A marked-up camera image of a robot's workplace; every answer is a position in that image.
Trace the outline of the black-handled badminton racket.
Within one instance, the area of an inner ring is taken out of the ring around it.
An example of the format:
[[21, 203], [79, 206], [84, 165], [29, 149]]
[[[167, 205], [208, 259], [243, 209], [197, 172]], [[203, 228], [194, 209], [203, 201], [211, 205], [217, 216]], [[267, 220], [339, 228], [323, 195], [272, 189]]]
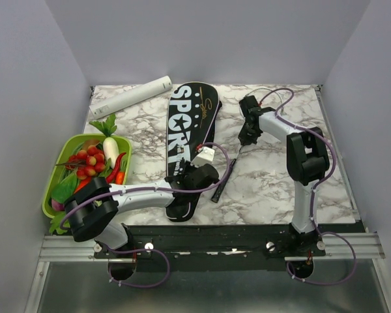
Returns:
[[[254, 89], [254, 90], [250, 91], [249, 93], [247, 93], [246, 95], [244, 95], [244, 97], [251, 96], [251, 95], [253, 95], [257, 91], [268, 91], [269, 93], [275, 93], [276, 96], [279, 98], [280, 103], [283, 102], [281, 95], [277, 91], [274, 91], [273, 89], [270, 89], [268, 87], [260, 87], [260, 88]], [[214, 191], [214, 194], [212, 195], [212, 197], [210, 199], [212, 202], [214, 202], [214, 203], [218, 203], [219, 202], [220, 197], [221, 197], [221, 195], [222, 195], [222, 193], [224, 191], [224, 188], [225, 188], [225, 186], [226, 186], [226, 184], [227, 184], [227, 182], [228, 182], [228, 180], [229, 180], [229, 178], [230, 178], [230, 176], [231, 176], [231, 174], [233, 172], [233, 169], [235, 167], [235, 164], [237, 162], [237, 159], [238, 159], [238, 156], [239, 156], [241, 150], [242, 150], [242, 146], [239, 145], [239, 148], [237, 150], [237, 154], [236, 154], [236, 156], [234, 157], [234, 159], [230, 163], [228, 175], [224, 178], [224, 180], [216, 188], [216, 190]]]

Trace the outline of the black sport racket bag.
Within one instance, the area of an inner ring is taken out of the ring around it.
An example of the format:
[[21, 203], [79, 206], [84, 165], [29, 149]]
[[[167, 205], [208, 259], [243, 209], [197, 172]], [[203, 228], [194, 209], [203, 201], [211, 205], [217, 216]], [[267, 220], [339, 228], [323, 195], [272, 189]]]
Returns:
[[222, 103], [217, 90], [202, 82], [179, 86], [167, 109], [167, 164], [191, 161], [201, 144], [214, 141], [216, 117]]

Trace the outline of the white shuttlecock tube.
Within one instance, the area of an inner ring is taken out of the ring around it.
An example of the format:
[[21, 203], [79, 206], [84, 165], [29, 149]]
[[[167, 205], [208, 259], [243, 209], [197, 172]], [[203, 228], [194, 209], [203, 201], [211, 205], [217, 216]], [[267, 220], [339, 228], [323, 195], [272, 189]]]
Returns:
[[134, 104], [143, 102], [171, 90], [173, 87], [169, 76], [164, 76], [149, 83], [139, 85], [114, 97], [90, 105], [90, 111], [95, 119], [106, 117]]

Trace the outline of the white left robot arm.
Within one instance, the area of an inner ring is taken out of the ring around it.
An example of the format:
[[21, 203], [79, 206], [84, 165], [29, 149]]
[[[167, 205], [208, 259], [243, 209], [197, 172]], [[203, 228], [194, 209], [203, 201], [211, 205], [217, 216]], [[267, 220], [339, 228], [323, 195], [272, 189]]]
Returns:
[[137, 209], [157, 207], [179, 218], [186, 218], [197, 205], [201, 192], [219, 182], [214, 166], [194, 167], [187, 163], [178, 176], [169, 176], [143, 185], [109, 184], [105, 178], [94, 178], [65, 201], [66, 222], [75, 242], [91, 239], [105, 244], [118, 258], [127, 256], [132, 248], [126, 226], [113, 218]]

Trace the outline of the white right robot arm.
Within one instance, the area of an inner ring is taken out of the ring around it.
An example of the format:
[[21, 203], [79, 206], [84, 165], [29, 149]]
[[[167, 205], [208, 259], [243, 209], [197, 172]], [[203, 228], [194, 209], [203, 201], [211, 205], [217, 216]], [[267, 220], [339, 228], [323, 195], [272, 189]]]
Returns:
[[286, 146], [286, 167], [295, 184], [294, 215], [287, 249], [299, 256], [310, 248], [309, 238], [319, 236], [315, 212], [319, 183], [330, 167], [327, 141], [320, 128], [305, 128], [285, 120], [273, 108], [262, 108], [254, 96], [246, 96], [239, 106], [244, 124], [238, 139], [242, 146], [256, 144], [267, 133]]

